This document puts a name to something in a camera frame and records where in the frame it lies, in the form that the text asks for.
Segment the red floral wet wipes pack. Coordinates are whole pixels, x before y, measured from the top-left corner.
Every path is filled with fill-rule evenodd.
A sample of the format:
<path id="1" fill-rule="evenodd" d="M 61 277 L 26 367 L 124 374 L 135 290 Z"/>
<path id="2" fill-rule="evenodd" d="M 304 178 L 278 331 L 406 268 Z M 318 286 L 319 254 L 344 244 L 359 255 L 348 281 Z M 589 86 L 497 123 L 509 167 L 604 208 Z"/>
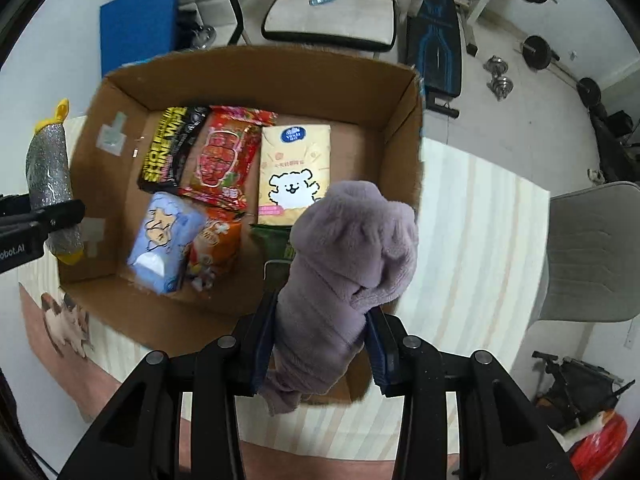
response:
<path id="1" fill-rule="evenodd" d="M 178 194 L 207 206 L 246 211 L 244 184 L 262 143 L 262 128 L 278 115 L 242 106 L 213 106 L 191 148 Z"/>

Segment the chrome dumbbell pair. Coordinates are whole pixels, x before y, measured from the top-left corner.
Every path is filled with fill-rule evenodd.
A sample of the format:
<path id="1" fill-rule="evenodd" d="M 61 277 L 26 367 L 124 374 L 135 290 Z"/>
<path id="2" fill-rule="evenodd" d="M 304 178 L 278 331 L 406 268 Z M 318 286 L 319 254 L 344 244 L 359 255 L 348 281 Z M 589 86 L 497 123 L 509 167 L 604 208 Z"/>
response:
<path id="1" fill-rule="evenodd" d="M 493 55 L 483 65 L 484 69 L 490 73 L 488 89 L 494 94 L 498 101 L 505 100 L 513 91 L 514 83 L 506 76 L 509 64 L 500 56 Z"/>

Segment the black blue weight bench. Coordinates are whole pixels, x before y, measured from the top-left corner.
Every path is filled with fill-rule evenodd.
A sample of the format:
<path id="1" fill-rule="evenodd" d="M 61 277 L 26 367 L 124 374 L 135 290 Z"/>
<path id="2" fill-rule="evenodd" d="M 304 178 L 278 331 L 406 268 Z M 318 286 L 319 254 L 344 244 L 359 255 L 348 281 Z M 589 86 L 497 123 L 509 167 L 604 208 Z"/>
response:
<path id="1" fill-rule="evenodd" d="M 425 107 L 457 119 L 449 103 L 462 88 L 460 25 L 454 0 L 423 0 L 408 17 L 406 64 L 420 75 Z"/>

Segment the black shoe shine wipes pack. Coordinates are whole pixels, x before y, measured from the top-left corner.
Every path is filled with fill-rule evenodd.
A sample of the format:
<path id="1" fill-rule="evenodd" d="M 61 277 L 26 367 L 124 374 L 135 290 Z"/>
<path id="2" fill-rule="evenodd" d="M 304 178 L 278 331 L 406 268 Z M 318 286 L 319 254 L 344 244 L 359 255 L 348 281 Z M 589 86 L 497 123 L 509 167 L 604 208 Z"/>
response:
<path id="1" fill-rule="evenodd" d="M 209 106 L 167 107 L 160 116 L 137 180 L 148 193 L 178 193 L 186 160 L 210 114 Z"/>

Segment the light blue tissue pack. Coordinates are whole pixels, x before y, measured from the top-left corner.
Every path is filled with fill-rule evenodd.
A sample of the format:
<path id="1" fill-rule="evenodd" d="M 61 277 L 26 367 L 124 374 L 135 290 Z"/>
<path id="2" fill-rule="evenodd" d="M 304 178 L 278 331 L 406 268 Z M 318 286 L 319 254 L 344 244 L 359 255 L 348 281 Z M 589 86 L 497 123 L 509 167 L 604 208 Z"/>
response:
<path id="1" fill-rule="evenodd" d="M 204 212 L 186 200 L 154 193 L 127 260 L 136 281 L 159 295 L 176 292 L 191 244 L 205 222 Z"/>

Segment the black barbell weights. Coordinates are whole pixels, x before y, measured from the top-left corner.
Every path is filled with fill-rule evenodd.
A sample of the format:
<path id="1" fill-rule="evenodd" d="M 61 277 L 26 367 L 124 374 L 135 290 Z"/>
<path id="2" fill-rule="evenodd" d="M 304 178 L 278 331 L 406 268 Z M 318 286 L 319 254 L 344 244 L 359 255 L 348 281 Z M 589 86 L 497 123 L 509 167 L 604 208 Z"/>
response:
<path id="1" fill-rule="evenodd" d="M 489 10 L 547 40 L 574 76 L 597 81 L 609 113 L 639 121 L 639 50 L 606 0 L 491 0 Z"/>

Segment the yellow tissue pack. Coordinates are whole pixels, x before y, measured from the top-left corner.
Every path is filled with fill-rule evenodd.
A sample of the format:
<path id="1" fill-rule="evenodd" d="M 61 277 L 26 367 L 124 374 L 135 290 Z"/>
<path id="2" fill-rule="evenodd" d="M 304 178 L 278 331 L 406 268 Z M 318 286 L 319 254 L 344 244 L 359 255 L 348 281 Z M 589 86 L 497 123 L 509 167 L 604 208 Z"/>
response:
<path id="1" fill-rule="evenodd" d="M 257 223 L 292 226 L 330 185 L 331 127 L 262 128 Z"/>

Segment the blue foam mat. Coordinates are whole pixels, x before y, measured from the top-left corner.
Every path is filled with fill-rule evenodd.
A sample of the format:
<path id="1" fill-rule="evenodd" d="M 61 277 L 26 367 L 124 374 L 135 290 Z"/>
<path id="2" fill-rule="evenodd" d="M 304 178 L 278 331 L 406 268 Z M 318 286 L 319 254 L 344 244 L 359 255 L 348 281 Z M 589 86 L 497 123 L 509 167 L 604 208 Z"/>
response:
<path id="1" fill-rule="evenodd" d="M 100 7 L 101 73 L 176 48 L 179 0 L 112 0 Z"/>

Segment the orange snack pack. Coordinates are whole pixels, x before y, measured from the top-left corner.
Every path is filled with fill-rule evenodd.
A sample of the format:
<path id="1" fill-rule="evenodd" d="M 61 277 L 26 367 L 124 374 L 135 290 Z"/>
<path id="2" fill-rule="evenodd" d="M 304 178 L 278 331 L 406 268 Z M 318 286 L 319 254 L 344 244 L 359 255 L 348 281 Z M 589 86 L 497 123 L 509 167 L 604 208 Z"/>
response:
<path id="1" fill-rule="evenodd" d="M 208 208 L 203 229 L 194 238 L 186 278 L 198 292 L 211 290 L 235 266 L 242 242 L 242 214 Z"/>

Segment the grey office chair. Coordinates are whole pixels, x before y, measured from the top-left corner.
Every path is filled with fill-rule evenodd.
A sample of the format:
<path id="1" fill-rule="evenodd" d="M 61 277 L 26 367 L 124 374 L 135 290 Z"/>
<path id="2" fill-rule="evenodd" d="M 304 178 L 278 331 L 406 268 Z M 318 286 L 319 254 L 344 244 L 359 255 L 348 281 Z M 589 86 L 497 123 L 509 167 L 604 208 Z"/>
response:
<path id="1" fill-rule="evenodd" d="M 529 322 L 618 323 L 638 314 L 638 185 L 617 181 L 553 197 Z"/>

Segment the silver glitter yellow pouch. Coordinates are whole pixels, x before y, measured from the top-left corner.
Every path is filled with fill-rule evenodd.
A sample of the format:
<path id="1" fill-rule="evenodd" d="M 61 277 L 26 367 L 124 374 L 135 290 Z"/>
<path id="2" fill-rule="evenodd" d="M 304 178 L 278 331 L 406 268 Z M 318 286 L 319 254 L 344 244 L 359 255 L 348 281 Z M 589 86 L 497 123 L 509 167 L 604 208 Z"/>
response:
<path id="1" fill-rule="evenodd" d="M 70 101 L 62 99 L 56 104 L 52 117 L 35 125 L 25 162 L 28 194 L 33 207 L 76 200 L 70 182 L 64 129 L 69 112 Z M 78 263 L 84 254 L 80 225 L 81 222 L 78 226 L 48 234 L 50 253 L 66 266 Z"/>

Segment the purple fuzzy sock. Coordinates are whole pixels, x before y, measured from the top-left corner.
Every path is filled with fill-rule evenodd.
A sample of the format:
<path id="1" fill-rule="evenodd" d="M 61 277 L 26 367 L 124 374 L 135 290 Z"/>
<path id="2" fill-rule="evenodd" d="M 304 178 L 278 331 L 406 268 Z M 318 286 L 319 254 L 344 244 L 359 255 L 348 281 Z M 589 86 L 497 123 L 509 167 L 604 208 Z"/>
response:
<path id="1" fill-rule="evenodd" d="M 343 377 L 366 314 L 397 300 L 416 272 L 413 209 L 369 181 L 332 184 L 295 221 L 295 256 L 276 309 L 274 367 L 259 389 L 270 415 L 292 413 Z"/>

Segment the green wet wipes pack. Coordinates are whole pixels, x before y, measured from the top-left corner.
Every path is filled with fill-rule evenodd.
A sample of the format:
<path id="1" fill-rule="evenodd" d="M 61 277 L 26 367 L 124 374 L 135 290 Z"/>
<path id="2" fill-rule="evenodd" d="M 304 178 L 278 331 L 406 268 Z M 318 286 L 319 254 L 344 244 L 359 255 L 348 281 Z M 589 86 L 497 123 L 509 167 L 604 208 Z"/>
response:
<path id="1" fill-rule="evenodd" d="M 264 292 L 280 292 L 288 281 L 295 249 L 290 240 L 290 226 L 264 226 L 252 224 L 250 237 L 262 255 L 262 284 Z"/>

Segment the white seat cushion chair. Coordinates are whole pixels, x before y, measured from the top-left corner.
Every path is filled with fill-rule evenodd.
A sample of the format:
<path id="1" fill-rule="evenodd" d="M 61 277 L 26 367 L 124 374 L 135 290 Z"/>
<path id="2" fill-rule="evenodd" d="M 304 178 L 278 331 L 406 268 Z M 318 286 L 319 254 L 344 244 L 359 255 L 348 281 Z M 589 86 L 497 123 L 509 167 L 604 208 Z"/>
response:
<path id="1" fill-rule="evenodd" d="M 292 44 L 389 51 L 396 40 L 393 0 L 274 0 L 262 36 Z"/>

